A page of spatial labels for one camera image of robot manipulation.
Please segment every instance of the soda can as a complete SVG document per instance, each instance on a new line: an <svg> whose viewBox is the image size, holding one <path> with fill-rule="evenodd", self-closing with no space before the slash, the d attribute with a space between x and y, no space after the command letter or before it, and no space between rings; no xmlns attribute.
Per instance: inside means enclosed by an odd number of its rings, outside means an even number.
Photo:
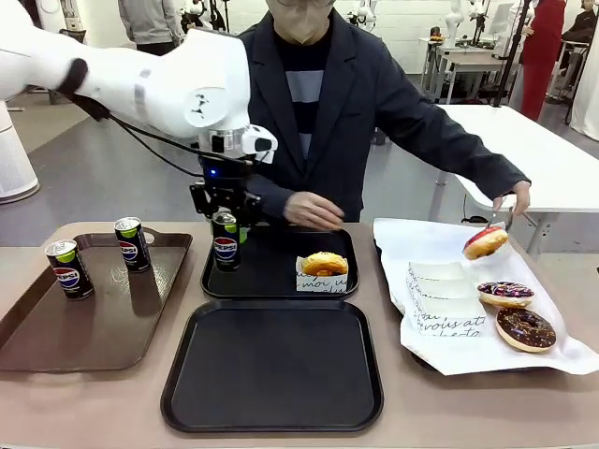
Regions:
<svg viewBox="0 0 599 449"><path fill-rule="evenodd" d="M229 212L217 212L212 217L212 248L216 267L235 271L241 265L240 227Z"/></svg>
<svg viewBox="0 0 599 449"><path fill-rule="evenodd" d="M114 232L119 240L127 269L132 273L140 273L148 269L151 264L150 252L141 228L141 220L136 217L117 220L114 222Z"/></svg>
<svg viewBox="0 0 599 449"><path fill-rule="evenodd" d="M75 240L51 243L46 247L46 255L66 297L84 299L94 292L94 285L83 265Z"/></svg>

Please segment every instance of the person in red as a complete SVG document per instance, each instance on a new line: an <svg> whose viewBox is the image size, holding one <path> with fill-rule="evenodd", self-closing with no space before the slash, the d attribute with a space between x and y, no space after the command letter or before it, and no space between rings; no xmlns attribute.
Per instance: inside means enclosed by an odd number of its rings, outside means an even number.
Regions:
<svg viewBox="0 0 599 449"><path fill-rule="evenodd" d="M551 73L562 45L564 0L540 0L527 36L510 106L535 122L541 114Z"/></svg>

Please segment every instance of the brown tray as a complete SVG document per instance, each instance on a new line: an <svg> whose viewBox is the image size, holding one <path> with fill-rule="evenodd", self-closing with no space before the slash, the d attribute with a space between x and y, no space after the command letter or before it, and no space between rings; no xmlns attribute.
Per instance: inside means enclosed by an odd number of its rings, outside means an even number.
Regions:
<svg viewBox="0 0 599 449"><path fill-rule="evenodd" d="M49 265L0 322L0 370L95 371L138 363L192 240L144 232L153 269L132 274L114 234L75 237L95 293L68 300Z"/></svg>

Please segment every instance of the person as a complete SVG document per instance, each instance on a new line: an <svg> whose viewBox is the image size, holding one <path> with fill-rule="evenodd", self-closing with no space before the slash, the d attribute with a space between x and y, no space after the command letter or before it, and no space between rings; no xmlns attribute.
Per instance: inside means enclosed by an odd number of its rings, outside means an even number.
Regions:
<svg viewBox="0 0 599 449"><path fill-rule="evenodd" d="M266 0L269 12L240 35L248 55L252 123L279 140L248 190L274 220L321 230L358 222L374 128L408 152L476 183L495 204L530 181L488 151L412 85L381 39L346 22L335 0ZM412 195L405 192L398 195Z"/></svg>
<svg viewBox="0 0 599 449"><path fill-rule="evenodd" d="M183 36L172 0L118 0L127 37L139 51L163 56Z"/></svg>
<svg viewBox="0 0 599 449"><path fill-rule="evenodd" d="M531 26L522 29L526 41L509 106L535 122L559 57L564 11L564 0L539 0Z"/></svg>
<svg viewBox="0 0 599 449"><path fill-rule="evenodd" d="M563 33L562 39L570 42L591 42L597 24L597 15L593 10L593 0L582 0L583 12L577 15L572 27Z"/></svg>

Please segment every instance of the jacket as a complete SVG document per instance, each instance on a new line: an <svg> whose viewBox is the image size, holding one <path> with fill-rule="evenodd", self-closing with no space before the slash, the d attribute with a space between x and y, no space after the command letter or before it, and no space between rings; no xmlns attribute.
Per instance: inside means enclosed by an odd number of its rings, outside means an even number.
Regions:
<svg viewBox="0 0 599 449"><path fill-rule="evenodd" d="M183 30L172 0L118 1L127 37L137 45L181 40Z"/></svg>
<svg viewBox="0 0 599 449"><path fill-rule="evenodd" d="M489 198L527 180L507 159L491 153L479 137L467 134L429 103L381 39L350 25L335 10L330 19L331 48L307 159L275 47L272 16L267 13L240 35L250 66L251 122L279 140L273 163L257 166L248 182L248 190L262 197L263 212L282 218L287 199L294 192L309 191L339 206L347 222L359 221L375 127L424 162L475 182Z"/></svg>

